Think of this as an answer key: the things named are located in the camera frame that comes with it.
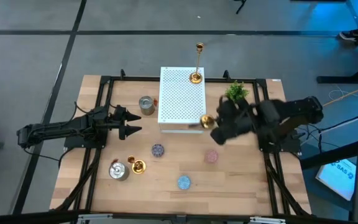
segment sneaker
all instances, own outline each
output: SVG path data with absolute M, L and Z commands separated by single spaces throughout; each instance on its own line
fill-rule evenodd
M 357 41 L 358 40 L 358 29 L 350 31 L 342 31 L 339 36 L 344 40 Z

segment wooden tabletop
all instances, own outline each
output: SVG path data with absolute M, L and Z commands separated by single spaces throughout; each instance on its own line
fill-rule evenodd
M 94 108 L 99 81 L 99 75 L 84 76 L 77 101 L 80 108 L 86 111 Z M 281 81 L 266 81 L 270 99 L 285 100 Z M 159 82 L 114 82 L 111 104 L 125 106 L 131 113 L 140 115 L 142 119 L 129 124 L 142 126 L 143 129 L 125 141 L 119 140 L 117 130 L 109 132 L 107 145 L 101 153 L 91 210 L 112 213 L 271 215 L 266 171 L 256 135 L 245 134 L 219 146 L 209 132 L 161 133 L 157 123 L 158 111 L 144 116 L 138 105 L 139 98 L 144 95 L 158 99 L 159 85 Z M 216 116 L 219 96 L 228 86 L 227 83 L 205 83 L 207 114 Z M 253 103 L 252 85 L 245 84 L 244 87 L 250 90 L 247 101 Z M 77 111 L 76 116 L 81 115 L 83 113 Z M 161 158 L 151 154 L 154 144 L 164 146 L 165 154 Z M 204 154 L 210 149 L 219 153 L 215 164 L 204 162 Z M 77 184 L 84 153 L 85 149 L 78 148 L 64 157 L 50 208 L 59 206 Z M 111 162 L 119 159 L 131 169 L 126 162 L 128 156 L 145 161 L 145 172 L 135 174 L 131 171 L 123 182 L 112 179 L 108 174 Z M 286 186 L 303 209 L 310 212 L 299 160 L 287 153 L 281 153 L 280 156 Z M 177 179 L 181 175 L 190 177 L 190 189 L 178 188 Z M 81 208 L 85 207 L 87 192 L 86 185 Z M 278 207 L 282 212 L 279 192 L 276 186 Z

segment tin can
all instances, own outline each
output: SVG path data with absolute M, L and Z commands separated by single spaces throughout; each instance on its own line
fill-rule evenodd
M 113 162 L 110 165 L 109 174 L 113 179 L 124 181 L 129 176 L 129 169 L 120 162 Z
M 154 100 L 149 96 L 142 96 L 139 100 L 139 107 L 144 115 L 151 115 L 154 112 Z

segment gray floor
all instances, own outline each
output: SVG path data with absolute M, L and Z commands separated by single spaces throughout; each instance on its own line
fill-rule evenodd
M 352 0 L 358 15 L 358 0 Z M 0 0 L 0 29 L 71 30 L 80 1 Z M 325 30 L 353 29 L 356 22 L 344 3 L 248 0 L 238 2 L 88 1 L 80 30 Z M 67 35 L 0 35 L 0 215 L 10 212 L 27 154 L 17 146 L 16 130 L 41 120 L 68 41 Z M 53 112 L 52 122 L 70 118 L 83 75 L 158 76 L 161 66 L 192 66 L 194 44 L 203 42 L 200 64 L 208 77 L 229 70 L 233 78 L 282 79 L 288 100 L 314 95 L 329 101 L 335 85 L 318 85 L 318 75 L 358 71 L 358 48 L 332 37 L 235 35 L 81 35 L 77 36 Z M 340 85 L 345 91 L 358 85 Z M 358 115 L 351 96 L 324 109 L 325 127 Z M 358 140 L 358 122 L 324 135 L 342 146 Z M 59 157 L 63 140 L 47 141 L 42 154 Z M 324 145 L 324 150 L 332 149 Z M 24 212 L 48 209 L 57 163 L 40 159 Z M 318 195 L 309 195 L 315 215 L 347 218 L 347 212 Z M 116 223 L 129 221 L 116 220 Z

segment green leaves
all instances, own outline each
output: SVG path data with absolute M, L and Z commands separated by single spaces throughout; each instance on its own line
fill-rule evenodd
M 225 95 L 232 101 L 236 102 L 237 100 L 245 98 L 248 95 L 248 92 L 248 90 L 244 89 L 243 83 L 238 84 L 236 80 L 226 90 Z

